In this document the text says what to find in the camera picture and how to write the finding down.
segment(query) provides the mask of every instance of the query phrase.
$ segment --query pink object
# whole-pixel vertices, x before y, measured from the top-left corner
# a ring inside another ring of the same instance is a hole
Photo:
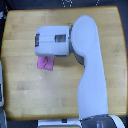
[[[54,57],[38,57],[37,68],[44,70],[53,70]]]

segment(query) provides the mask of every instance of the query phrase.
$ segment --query wooden table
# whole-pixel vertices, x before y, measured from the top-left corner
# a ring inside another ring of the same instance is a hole
[[[10,11],[4,29],[5,111],[11,120],[78,117],[77,87],[84,71],[74,55],[55,58],[53,71],[37,68],[35,32],[43,25],[72,25],[91,16],[99,30],[109,114],[127,113],[127,59],[117,7]]]

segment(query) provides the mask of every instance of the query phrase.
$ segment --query black surface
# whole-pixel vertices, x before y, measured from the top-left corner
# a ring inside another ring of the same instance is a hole
[[[8,128],[37,128],[38,121],[8,121]]]

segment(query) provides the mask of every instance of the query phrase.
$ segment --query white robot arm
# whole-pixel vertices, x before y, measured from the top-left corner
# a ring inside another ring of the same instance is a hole
[[[83,15],[70,29],[68,26],[43,26],[37,29],[37,56],[69,56],[71,52],[85,66],[77,93],[82,127],[124,128],[117,116],[108,115],[106,82],[95,21]]]

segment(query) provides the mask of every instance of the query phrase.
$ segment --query pink cloth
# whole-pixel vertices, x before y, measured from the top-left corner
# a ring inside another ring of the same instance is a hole
[[[37,68],[44,70],[53,70],[54,57],[38,57]]]

